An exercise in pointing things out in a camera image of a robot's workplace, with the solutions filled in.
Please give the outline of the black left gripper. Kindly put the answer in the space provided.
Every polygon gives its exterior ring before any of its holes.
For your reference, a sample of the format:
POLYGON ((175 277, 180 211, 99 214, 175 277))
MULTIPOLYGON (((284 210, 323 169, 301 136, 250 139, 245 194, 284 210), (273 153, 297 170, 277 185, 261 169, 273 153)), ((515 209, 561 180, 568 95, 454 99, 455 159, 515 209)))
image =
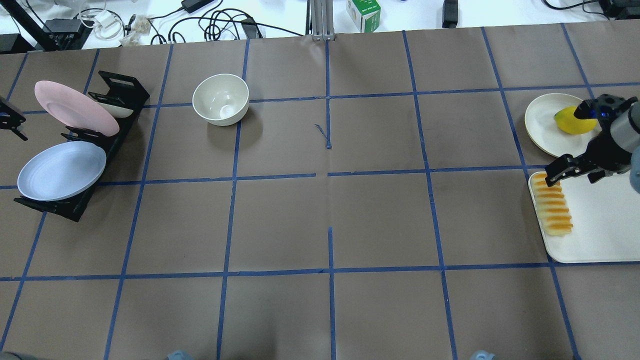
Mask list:
POLYGON ((23 141, 27 141, 27 136, 21 131, 21 126, 25 121, 25 114, 12 105, 4 96, 0 96, 0 128, 2 130, 10 130, 23 141))

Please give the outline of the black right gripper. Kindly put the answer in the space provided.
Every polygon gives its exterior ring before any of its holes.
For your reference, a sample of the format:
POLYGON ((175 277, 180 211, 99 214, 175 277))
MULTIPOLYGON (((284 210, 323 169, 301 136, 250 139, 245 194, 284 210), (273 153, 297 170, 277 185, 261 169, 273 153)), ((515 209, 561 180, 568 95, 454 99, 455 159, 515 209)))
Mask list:
POLYGON ((636 98, 600 95, 578 105, 574 114, 579 119, 596 119, 601 131, 587 144, 578 157, 560 155, 548 164, 546 186, 553 187, 561 180, 587 175, 591 183, 631 169, 636 149, 636 98))

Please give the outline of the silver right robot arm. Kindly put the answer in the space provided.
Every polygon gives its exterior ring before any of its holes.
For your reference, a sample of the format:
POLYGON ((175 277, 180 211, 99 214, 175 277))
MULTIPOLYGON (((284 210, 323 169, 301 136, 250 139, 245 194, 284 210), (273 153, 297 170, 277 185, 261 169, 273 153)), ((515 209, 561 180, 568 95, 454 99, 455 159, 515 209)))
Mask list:
POLYGON ((576 129, 590 123, 599 125, 600 132, 592 137, 586 150, 578 156, 565 153, 545 167, 546 186, 561 180, 586 175, 594 184, 613 174, 639 172, 639 100, 603 94, 583 100, 579 105, 562 109, 554 116, 558 128, 578 135, 576 129))

